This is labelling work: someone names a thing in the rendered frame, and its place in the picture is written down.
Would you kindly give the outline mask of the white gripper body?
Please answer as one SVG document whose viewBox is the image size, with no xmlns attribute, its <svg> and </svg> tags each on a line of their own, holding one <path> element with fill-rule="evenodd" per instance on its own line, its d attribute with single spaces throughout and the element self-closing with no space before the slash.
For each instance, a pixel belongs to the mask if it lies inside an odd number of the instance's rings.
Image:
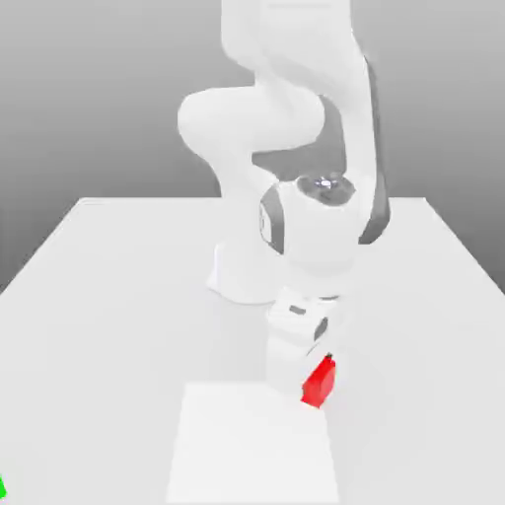
<svg viewBox="0 0 505 505">
<path fill-rule="evenodd" d="M 271 334 L 266 343 L 266 381 L 289 397 L 300 397 L 303 385 L 326 355 L 328 346 L 322 343 L 298 345 Z"/>
</svg>

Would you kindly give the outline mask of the small red cube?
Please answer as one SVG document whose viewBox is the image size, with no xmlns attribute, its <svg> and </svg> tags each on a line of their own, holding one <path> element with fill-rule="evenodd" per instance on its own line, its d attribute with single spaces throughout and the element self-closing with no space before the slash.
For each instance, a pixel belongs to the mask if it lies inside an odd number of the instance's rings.
<svg viewBox="0 0 505 505">
<path fill-rule="evenodd" d="M 335 377 L 336 363 L 333 356 L 327 354 L 303 384 L 301 401 L 320 408 L 333 390 Z"/>
</svg>

